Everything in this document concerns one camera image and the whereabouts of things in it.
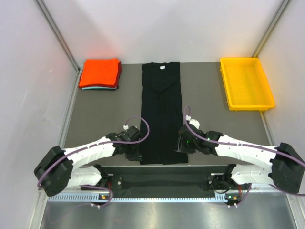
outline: white panel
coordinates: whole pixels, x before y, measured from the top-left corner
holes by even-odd
[[[253,54],[281,0],[45,0],[79,65]]]
[[[5,1],[0,21],[0,227],[21,229],[37,192],[33,170],[58,142],[76,72],[34,1]]]
[[[276,107],[266,112],[277,144],[289,143],[305,159],[305,1],[293,0],[260,59]]]

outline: purple cable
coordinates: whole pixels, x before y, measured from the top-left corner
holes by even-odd
[[[82,187],[86,187],[86,188],[94,188],[94,189],[99,189],[99,190],[105,190],[105,191],[108,191],[110,193],[110,197],[108,199],[108,201],[106,203],[104,203],[103,205],[100,205],[101,208],[107,206],[110,201],[112,200],[114,194],[113,192],[110,190],[110,189],[107,189],[105,187],[96,187],[96,186],[91,186],[91,185],[82,185]],[[86,206],[86,205],[92,205],[91,203],[82,203],[82,204],[79,204],[79,205],[76,205],[74,207],[72,207],[69,211],[67,211],[66,213],[64,213],[61,217],[59,217],[57,220],[55,221],[52,221],[51,220],[51,217],[50,217],[50,207],[48,207],[46,209],[46,214],[48,216],[48,220],[49,220],[49,223],[51,224],[56,224],[58,223],[59,221],[61,221],[63,218],[65,218],[67,215],[69,215],[72,211],[74,211],[75,209],[81,207],[81,206]]]
[[[203,141],[208,141],[208,142],[212,142],[212,143],[216,143],[216,144],[220,144],[220,145],[238,146],[238,144],[236,144],[236,143],[218,142],[218,141],[214,141],[214,140],[208,140],[208,139],[206,139],[206,138],[204,138],[204,137],[201,137],[201,136],[198,135],[197,133],[195,133],[195,132],[190,128],[189,124],[188,124],[187,121],[186,121],[186,110],[187,110],[187,109],[188,109],[188,114],[187,114],[187,115],[190,116],[190,114],[191,114],[191,108],[190,108],[190,106],[187,105],[187,106],[184,108],[184,111],[183,111],[183,121],[184,121],[184,123],[186,124],[186,127],[188,128],[188,130],[189,130],[194,136],[196,136],[197,138],[199,138],[199,139],[201,139],[201,140],[203,140]],[[295,157],[293,157],[293,156],[290,156],[290,155],[288,155],[288,154],[285,154],[285,153],[276,151],[276,150],[274,150],[274,149],[268,149],[268,148],[265,148],[265,147],[263,147],[263,146],[254,146],[254,145],[250,145],[250,144],[243,144],[242,146],[250,147],[250,148],[255,148],[255,149],[260,149],[260,150],[265,150],[265,151],[269,151],[269,152],[271,152],[271,153],[275,153],[275,154],[278,154],[278,155],[287,157],[287,158],[289,158],[289,159],[295,161],[296,163],[298,163],[299,165],[301,165],[301,166],[303,166],[303,167],[305,168],[305,163],[304,163],[303,161],[301,161],[301,160],[299,160],[299,159],[297,159],[297,158],[295,158]],[[281,192],[284,192],[284,193],[286,193],[286,194],[290,194],[290,195],[294,195],[294,196],[300,196],[300,197],[304,197],[304,196],[305,196],[305,194],[296,194],[296,193],[285,192],[285,191],[283,191],[283,190],[281,190],[281,189],[275,187],[274,185],[270,185],[270,186],[272,186],[272,187],[274,187],[275,189],[277,189],[277,190],[279,190],[279,191],[281,191]]]
[[[145,141],[146,138],[148,137],[149,131],[150,131],[149,125],[148,125],[147,121],[146,121],[145,119],[141,118],[141,117],[133,116],[133,117],[131,117],[131,118],[129,118],[129,119],[127,120],[126,125],[128,124],[129,120],[131,120],[131,119],[133,119],[133,118],[140,118],[140,119],[146,124],[146,126],[147,126],[147,134],[146,134],[146,136],[145,136],[144,138],[142,138],[142,139],[139,140],[139,141],[134,141],[134,142],[120,142],[120,141],[100,142],[99,145],[103,145],[103,144],[107,144],[107,143],[130,144],[130,145],[131,145],[131,144],[138,144],[138,143],[140,143],[140,142],[142,142],[142,141]],[[96,144],[92,144],[92,145],[89,146],[89,148],[95,147],[95,146],[97,146],[97,145],[96,145]],[[38,187],[38,188],[41,188],[41,183],[42,183],[42,181],[44,180],[44,178],[46,177],[46,175],[47,175],[55,166],[57,166],[61,161],[63,161],[63,160],[66,159],[67,157],[69,157],[69,156],[71,156],[71,155],[73,155],[73,154],[76,154],[76,153],[78,153],[78,152],[80,152],[80,151],[82,151],[82,150],[85,150],[85,149],[88,149],[88,148],[85,146],[85,147],[83,147],[83,148],[77,149],[77,150],[75,150],[75,151],[73,151],[73,152],[71,152],[71,153],[66,154],[65,156],[62,156],[62,157],[59,158],[57,161],[55,161],[54,164],[51,165],[51,166],[42,174],[42,176],[41,176],[40,179],[38,180],[37,187]]]

